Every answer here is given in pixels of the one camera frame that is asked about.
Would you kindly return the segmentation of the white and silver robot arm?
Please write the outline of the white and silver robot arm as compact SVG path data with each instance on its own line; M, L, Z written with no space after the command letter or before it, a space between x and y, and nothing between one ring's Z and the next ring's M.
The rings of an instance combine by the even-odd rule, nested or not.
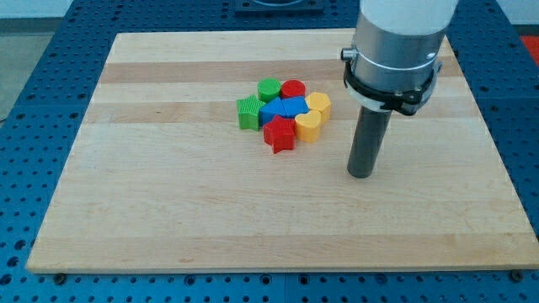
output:
M344 85L362 107L414 115L430 99L457 0L361 0Z

